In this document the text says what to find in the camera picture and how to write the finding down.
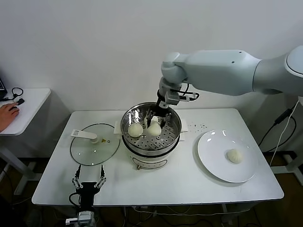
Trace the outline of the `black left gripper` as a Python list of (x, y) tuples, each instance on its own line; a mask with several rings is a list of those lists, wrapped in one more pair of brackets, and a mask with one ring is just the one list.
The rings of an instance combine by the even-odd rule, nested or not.
[(101, 188), (106, 182), (106, 175), (104, 166), (101, 165), (100, 169), (100, 180), (98, 182), (79, 182), (81, 165), (79, 165), (74, 177), (72, 178), (72, 183), (75, 189), (78, 189), (78, 194), (80, 195), (80, 206), (93, 206), (94, 196), (97, 194), (97, 188)]

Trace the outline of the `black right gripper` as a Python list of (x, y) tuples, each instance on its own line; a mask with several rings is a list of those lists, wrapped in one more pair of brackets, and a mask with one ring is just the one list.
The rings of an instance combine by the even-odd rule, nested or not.
[(149, 128), (153, 116), (163, 116), (160, 121), (160, 127), (163, 129), (166, 123), (170, 122), (171, 113), (169, 105), (165, 102), (165, 97), (160, 93), (157, 94), (157, 102), (155, 106), (155, 112), (152, 109), (148, 109), (146, 116), (144, 118), (144, 124), (146, 128)]

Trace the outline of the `person's hand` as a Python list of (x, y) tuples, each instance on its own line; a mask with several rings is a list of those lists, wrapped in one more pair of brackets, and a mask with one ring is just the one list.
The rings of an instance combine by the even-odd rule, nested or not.
[(17, 103), (5, 104), (0, 107), (0, 131), (4, 131), (19, 114)]

